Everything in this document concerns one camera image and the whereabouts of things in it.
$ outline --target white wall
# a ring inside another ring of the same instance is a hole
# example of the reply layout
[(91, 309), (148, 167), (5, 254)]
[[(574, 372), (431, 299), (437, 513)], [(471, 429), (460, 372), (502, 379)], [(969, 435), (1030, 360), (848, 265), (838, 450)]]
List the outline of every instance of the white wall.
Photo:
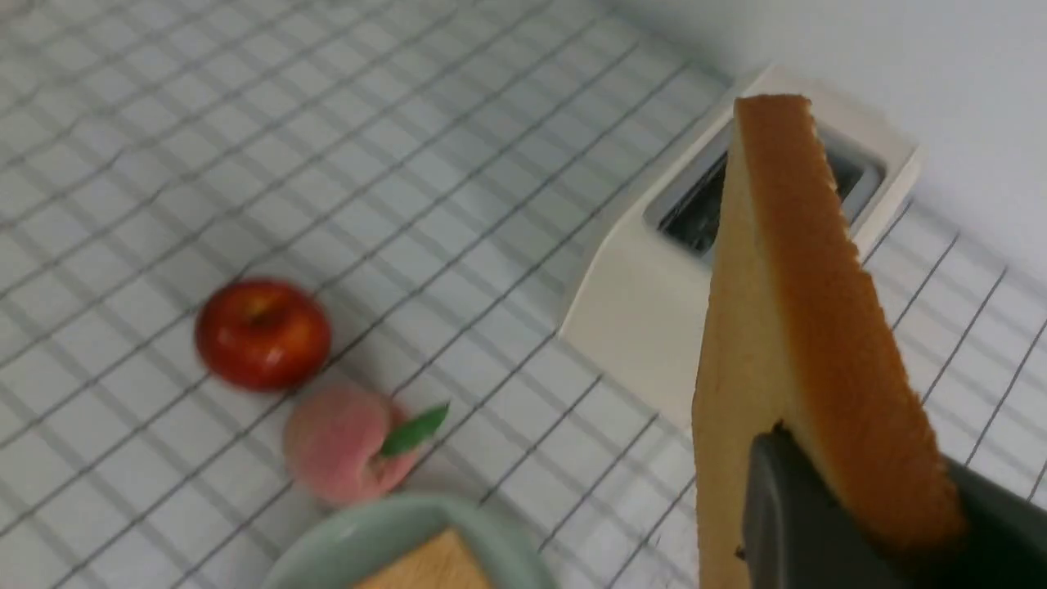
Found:
[(776, 60), (922, 141), (917, 194), (1047, 280), (1047, 3), (615, 0), (737, 75)]

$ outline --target red apple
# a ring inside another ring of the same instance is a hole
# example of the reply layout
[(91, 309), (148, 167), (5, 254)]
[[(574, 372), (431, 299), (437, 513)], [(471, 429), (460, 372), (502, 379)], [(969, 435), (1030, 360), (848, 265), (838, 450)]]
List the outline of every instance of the red apple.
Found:
[(331, 326), (298, 287), (249, 277), (213, 294), (197, 318), (196, 347), (220, 379), (275, 392), (298, 387), (319, 371), (331, 352)]

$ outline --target black tongs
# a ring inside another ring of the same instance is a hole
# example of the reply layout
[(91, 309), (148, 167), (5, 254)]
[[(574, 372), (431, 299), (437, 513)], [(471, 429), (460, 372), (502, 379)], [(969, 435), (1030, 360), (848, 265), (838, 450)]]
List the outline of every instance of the black tongs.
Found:
[(742, 538), (753, 589), (1047, 587), (1047, 513), (950, 462), (971, 536), (959, 558), (916, 580), (878, 557), (783, 430), (750, 452)]

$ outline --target white toaster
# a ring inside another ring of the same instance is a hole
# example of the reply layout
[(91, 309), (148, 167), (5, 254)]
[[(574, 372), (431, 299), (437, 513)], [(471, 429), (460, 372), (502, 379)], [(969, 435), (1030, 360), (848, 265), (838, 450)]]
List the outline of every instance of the white toaster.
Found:
[(863, 255), (920, 169), (919, 145), (882, 116), (771, 66), (729, 90), (605, 212), (584, 270), (567, 288), (559, 336), (688, 434), (733, 101), (765, 93), (810, 98)]

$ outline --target green leaf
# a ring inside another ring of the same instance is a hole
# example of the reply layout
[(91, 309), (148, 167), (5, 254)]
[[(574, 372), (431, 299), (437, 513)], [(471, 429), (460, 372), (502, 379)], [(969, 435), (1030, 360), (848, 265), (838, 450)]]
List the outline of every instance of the green leaf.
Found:
[(385, 437), (385, 444), (378, 451), (382, 456), (396, 456), (410, 452), (426, 439), (432, 437), (440, 425), (447, 418), (451, 404), (445, 403), (439, 407), (427, 409), (418, 417), (405, 422)]

